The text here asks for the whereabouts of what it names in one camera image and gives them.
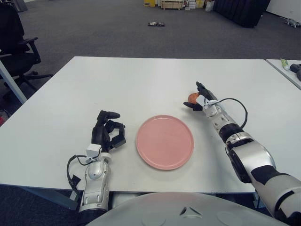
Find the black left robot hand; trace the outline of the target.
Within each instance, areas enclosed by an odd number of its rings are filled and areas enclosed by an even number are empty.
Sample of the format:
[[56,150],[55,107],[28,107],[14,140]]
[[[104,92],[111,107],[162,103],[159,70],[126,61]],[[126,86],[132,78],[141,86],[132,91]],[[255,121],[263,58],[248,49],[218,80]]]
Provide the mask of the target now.
[[[102,148],[101,152],[108,153],[111,149],[118,148],[126,143],[125,125],[112,120],[119,117],[119,113],[104,110],[101,110],[98,114],[97,122],[92,130],[91,143],[100,145]],[[110,138],[109,134],[114,129],[117,129],[119,133]]]

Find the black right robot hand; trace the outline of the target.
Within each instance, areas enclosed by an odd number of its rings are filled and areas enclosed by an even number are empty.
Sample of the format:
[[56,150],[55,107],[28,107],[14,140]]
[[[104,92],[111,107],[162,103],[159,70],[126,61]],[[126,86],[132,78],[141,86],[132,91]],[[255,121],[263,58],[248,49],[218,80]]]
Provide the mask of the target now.
[[[188,97],[188,101],[184,102],[183,104],[186,107],[191,108],[193,111],[202,111],[207,100],[211,101],[211,100],[216,100],[217,98],[202,83],[197,81],[196,86],[198,92],[190,94]],[[204,103],[200,104],[200,102],[197,101],[198,97],[203,97]]]

